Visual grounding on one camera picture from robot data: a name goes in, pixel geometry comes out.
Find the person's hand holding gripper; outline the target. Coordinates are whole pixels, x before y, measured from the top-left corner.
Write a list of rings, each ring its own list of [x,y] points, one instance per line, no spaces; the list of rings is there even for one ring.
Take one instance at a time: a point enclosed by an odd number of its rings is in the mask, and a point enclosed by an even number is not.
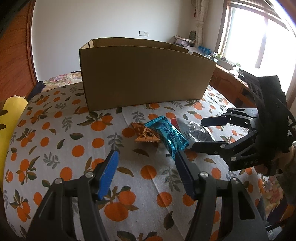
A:
[[[294,156],[295,147],[292,145],[289,147],[289,151],[287,153],[279,151],[275,154],[272,161],[255,166],[255,171],[264,176],[273,176],[276,174],[277,170],[283,171],[285,166],[294,159]]]

